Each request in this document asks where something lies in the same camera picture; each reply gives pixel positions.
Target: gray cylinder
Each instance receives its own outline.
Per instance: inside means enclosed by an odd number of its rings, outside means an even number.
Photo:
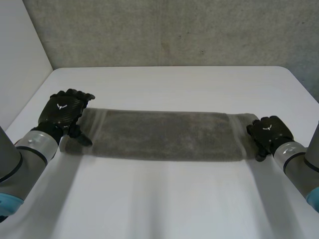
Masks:
[[[285,174],[304,198],[319,187],[319,173],[309,168],[304,162],[304,155],[294,157],[287,163]]]
[[[310,164],[319,168],[319,125],[311,139],[305,158]]]
[[[25,200],[45,169],[43,160],[33,152],[19,149],[23,163],[10,178],[0,183],[0,193],[9,194]]]
[[[13,171],[20,159],[19,151],[0,127],[0,178]]]

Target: glove logo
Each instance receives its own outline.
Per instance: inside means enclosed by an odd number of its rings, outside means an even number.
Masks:
[[[59,110],[60,110],[60,109],[63,109],[63,108],[65,108],[65,107],[67,107],[68,105],[60,106],[59,104],[56,104],[56,106],[58,106],[58,108],[59,108]]]
[[[270,130],[273,125],[271,124],[268,128],[263,128],[263,130]]]

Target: white wall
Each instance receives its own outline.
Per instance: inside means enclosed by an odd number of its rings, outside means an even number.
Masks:
[[[4,130],[51,72],[22,0],[0,0],[0,126]]]

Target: concrete wall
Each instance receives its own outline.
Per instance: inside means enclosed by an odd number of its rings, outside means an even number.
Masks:
[[[53,68],[276,65],[319,100],[318,0],[24,3]]]
[[[0,0],[0,126],[4,130],[51,72],[23,2]]]

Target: gray wall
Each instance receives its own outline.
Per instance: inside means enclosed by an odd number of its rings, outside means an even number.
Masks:
[[[318,0],[23,2],[55,69],[277,65],[319,100]]]

